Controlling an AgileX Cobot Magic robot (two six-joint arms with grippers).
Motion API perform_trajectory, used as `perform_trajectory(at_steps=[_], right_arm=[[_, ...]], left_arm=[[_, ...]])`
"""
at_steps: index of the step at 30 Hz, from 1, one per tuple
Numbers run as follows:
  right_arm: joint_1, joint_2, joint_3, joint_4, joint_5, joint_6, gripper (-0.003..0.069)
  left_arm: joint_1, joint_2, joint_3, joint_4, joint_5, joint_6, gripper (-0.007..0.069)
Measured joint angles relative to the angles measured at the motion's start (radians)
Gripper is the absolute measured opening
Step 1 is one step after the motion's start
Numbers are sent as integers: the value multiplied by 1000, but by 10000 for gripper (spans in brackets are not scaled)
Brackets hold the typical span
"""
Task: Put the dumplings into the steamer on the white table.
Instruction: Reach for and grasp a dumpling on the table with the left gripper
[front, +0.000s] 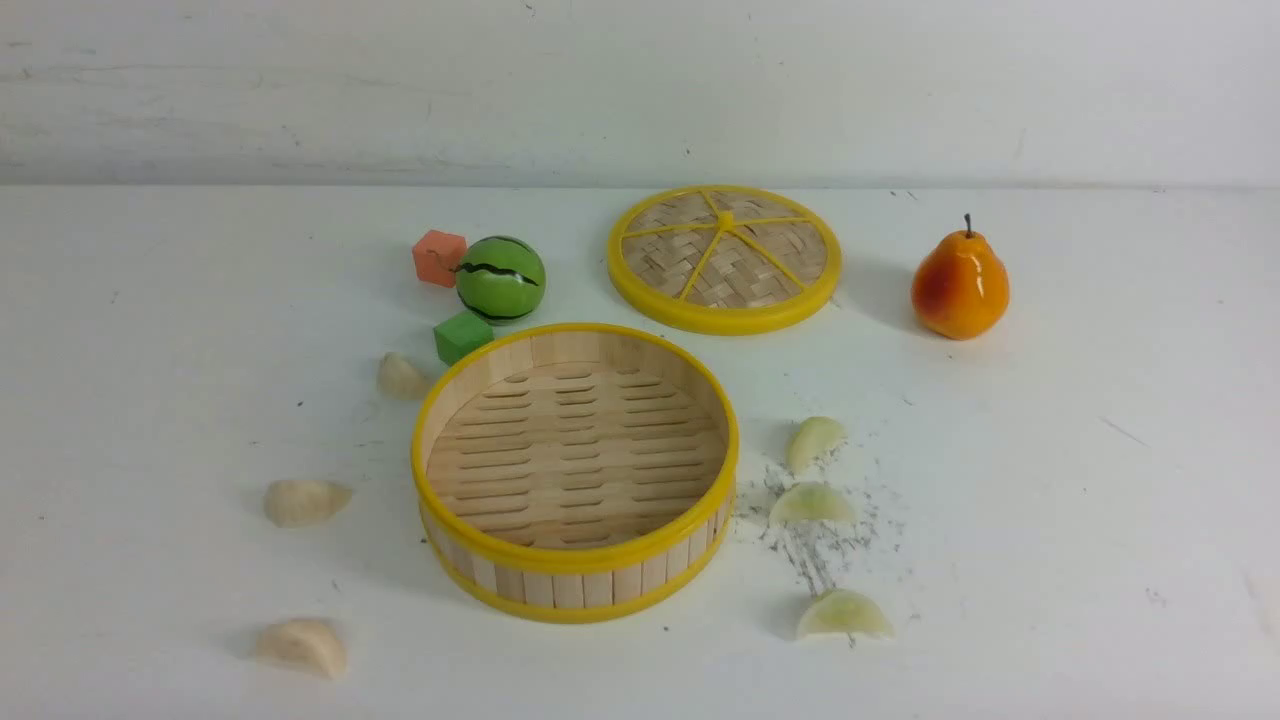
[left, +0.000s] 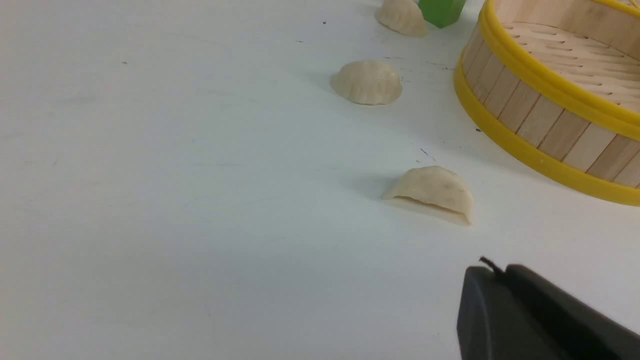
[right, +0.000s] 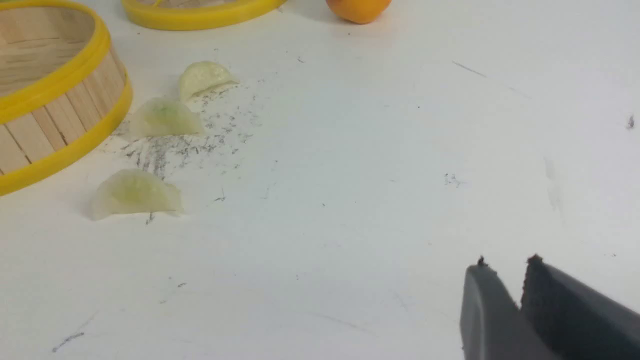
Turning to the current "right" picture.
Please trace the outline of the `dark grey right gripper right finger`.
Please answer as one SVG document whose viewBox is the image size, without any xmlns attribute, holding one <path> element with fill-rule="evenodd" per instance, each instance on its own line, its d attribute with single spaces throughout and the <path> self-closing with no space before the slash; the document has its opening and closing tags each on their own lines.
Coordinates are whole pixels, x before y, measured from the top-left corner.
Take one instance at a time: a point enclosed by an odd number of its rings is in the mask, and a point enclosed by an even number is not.
<svg viewBox="0 0 640 360">
<path fill-rule="evenodd" d="M 546 264 L 528 258 L 521 314 L 563 360 L 637 360 L 637 312 Z"/>
</svg>

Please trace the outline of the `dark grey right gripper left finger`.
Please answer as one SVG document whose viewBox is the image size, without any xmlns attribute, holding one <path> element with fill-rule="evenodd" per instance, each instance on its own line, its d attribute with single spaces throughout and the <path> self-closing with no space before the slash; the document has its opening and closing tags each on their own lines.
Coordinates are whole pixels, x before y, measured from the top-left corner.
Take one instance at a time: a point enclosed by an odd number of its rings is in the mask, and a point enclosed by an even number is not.
<svg viewBox="0 0 640 360">
<path fill-rule="evenodd" d="M 483 256 L 465 271 L 460 316 L 466 360 L 558 360 Z"/>
</svg>

